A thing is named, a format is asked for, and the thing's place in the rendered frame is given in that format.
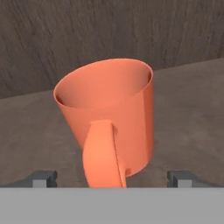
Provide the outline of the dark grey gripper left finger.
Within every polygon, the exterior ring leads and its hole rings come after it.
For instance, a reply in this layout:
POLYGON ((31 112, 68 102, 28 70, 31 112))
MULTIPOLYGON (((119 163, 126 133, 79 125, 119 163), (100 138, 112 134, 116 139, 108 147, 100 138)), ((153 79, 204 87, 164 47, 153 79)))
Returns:
POLYGON ((9 184, 0 184, 0 188, 56 187, 57 177, 56 171, 34 171, 24 179, 9 184))

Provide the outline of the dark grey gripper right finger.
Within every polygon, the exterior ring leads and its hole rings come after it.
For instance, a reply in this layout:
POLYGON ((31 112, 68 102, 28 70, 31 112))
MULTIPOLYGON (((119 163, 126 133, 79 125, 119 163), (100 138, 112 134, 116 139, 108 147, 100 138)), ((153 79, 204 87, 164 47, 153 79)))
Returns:
POLYGON ((219 185, 199 179, 191 171, 168 171, 168 187, 219 187, 219 185))

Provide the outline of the orange mug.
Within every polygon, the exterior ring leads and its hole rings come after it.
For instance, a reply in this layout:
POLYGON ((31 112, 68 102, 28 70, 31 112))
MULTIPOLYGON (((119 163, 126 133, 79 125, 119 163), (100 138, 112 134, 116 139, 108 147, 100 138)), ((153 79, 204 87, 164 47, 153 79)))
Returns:
POLYGON ((154 148, 153 71, 138 59, 105 59, 66 75, 53 90, 82 149, 90 187, 125 187, 154 148))

